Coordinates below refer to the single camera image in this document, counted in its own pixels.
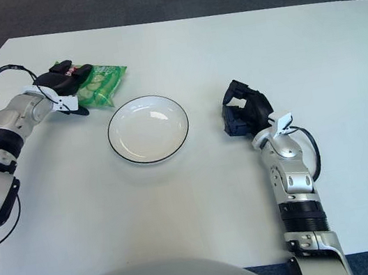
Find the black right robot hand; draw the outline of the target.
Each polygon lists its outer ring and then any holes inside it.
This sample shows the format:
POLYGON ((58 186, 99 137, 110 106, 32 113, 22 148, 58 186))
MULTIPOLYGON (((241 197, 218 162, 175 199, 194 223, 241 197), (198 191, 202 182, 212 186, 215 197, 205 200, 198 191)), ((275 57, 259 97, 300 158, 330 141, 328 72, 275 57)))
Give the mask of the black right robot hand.
POLYGON ((273 108, 263 93, 232 80, 222 101, 224 131, 229 136, 256 136, 261 130, 270 127, 268 117, 272 112, 273 108), (229 106, 234 98, 245 100, 244 107, 229 106))

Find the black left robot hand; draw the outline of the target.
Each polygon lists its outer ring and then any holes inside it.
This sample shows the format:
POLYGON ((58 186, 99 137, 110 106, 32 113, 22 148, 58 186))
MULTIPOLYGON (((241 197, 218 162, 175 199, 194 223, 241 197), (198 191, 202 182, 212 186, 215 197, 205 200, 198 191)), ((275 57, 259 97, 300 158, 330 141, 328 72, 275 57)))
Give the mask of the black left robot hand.
POLYGON ((55 63, 48 72, 39 76, 36 76, 32 71, 28 72, 33 79, 33 85, 37 86, 39 92, 52 102, 53 107, 58 107, 59 111, 66 115, 88 116, 88 109, 77 106, 76 110, 72 110, 63 103, 63 97, 75 97, 79 88, 88 79, 92 69, 91 64, 74 66, 72 61, 64 60, 55 63))

